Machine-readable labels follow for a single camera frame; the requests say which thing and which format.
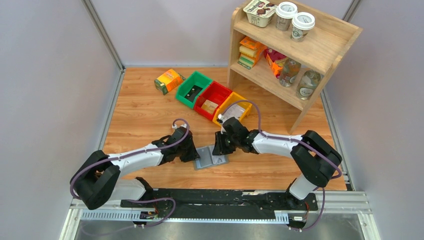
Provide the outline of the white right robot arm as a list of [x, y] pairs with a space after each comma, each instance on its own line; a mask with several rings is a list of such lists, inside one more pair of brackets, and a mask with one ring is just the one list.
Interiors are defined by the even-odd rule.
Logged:
[[212, 154], [229, 155], [236, 149], [294, 160], [301, 174], [289, 185], [285, 195], [286, 205], [294, 210], [305, 203], [310, 192], [325, 188], [331, 179], [342, 175], [339, 168], [342, 156], [313, 130], [300, 135], [272, 134], [261, 129], [248, 130], [237, 118], [230, 117], [215, 132]]

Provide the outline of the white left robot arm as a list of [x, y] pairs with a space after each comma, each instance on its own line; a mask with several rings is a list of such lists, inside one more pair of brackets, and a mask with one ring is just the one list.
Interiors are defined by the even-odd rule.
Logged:
[[182, 162], [198, 159], [192, 132], [185, 126], [177, 127], [150, 144], [124, 153], [105, 154], [94, 151], [70, 180], [70, 192], [82, 200], [89, 210], [108, 201], [134, 200], [140, 207], [148, 207], [153, 194], [142, 178], [123, 179], [140, 169], [156, 167], [179, 158]]

